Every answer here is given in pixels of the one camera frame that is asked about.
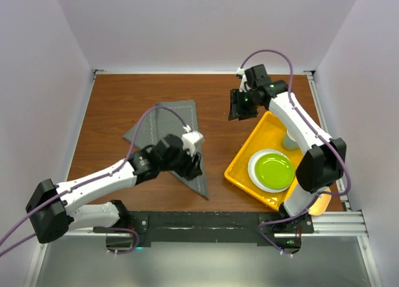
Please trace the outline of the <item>grey cloth napkin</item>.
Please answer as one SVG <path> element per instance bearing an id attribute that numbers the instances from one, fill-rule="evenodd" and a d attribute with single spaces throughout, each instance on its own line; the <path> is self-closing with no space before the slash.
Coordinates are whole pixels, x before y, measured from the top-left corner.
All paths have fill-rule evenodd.
<path id="1" fill-rule="evenodd" d="M 156 105 L 168 107 L 171 110 L 174 110 L 193 130 L 199 130 L 196 104 L 194 100 L 158 102 Z M 123 138 L 127 142 L 134 141 L 135 146 L 141 149 L 150 144 L 155 145 L 161 138 L 168 134 L 181 136 L 183 133 L 183 124 L 174 114 L 167 110 L 156 109 L 146 115 L 140 127 L 134 125 L 127 133 L 125 133 Z M 171 174 L 198 195 L 201 195 L 206 199 L 209 198 L 208 183 L 205 174 L 202 174 L 191 181 L 181 178 L 175 172 L 172 172 Z"/>

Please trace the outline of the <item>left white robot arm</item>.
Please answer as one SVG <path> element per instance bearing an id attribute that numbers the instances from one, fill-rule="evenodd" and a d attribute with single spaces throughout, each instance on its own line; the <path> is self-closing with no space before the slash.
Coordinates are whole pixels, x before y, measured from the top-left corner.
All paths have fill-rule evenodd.
<path id="1" fill-rule="evenodd" d="M 169 134 L 155 145 L 133 152 L 128 158 L 68 182 L 41 181 L 26 206 L 26 212 L 40 243 L 53 242 L 68 231 L 105 227 L 123 232 L 129 213 L 119 200 L 101 205 L 92 201 L 124 188 L 155 179 L 161 172 L 175 172 L 187 181 L 202 174 L 198 131 L 176 136 Z"/>

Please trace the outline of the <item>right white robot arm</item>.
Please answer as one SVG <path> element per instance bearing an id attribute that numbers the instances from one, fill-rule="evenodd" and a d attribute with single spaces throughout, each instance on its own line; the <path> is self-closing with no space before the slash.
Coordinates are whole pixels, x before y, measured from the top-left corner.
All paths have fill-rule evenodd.
<path id="1" fill-rule="evenodd" d="M 331 184 L 342 177 L 351 184 L 345 164 L 347 145 L 341 138 L 333 139 L 313 121 L 283 80 L 264 79 L 260 83 L 253 89 L 240 87 L 230 91 L 229 120 L 256 117 L 260 107 L 267 112 L 224 176 L 241 190 L 279 211 L 277 224 L 282 231 L 290 233 L 300 225 L 299 217 L 308 213 L 318 199 L 333 195 L 329 191 Z M 260 171 L 263 158 L 271 154 L 293 163 L 288 167 L 275 159 L 275 163 L 291 176 L 278 188 L 266 182 L 282 180 L 281 173 Z"/>

